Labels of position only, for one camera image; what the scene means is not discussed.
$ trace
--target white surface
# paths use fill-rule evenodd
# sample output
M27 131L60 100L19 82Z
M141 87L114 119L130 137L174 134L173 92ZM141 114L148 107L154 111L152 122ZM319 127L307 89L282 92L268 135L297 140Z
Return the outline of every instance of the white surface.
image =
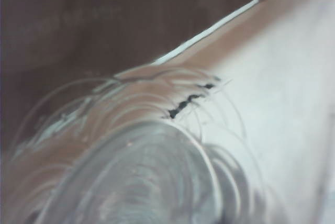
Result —
M182 62L232 78L228 92L266 181L280 188L292 223L316 222L323 188L314 185L331 152L335 0L266 0L171 61Z

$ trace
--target transparent glass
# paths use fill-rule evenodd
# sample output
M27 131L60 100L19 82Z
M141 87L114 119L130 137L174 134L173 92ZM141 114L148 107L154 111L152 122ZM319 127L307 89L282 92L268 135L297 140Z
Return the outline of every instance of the transparent glass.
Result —
M228 81L144 66L48 95L5 157L4 223L288 223ZM39 122L73 86L80 97Z

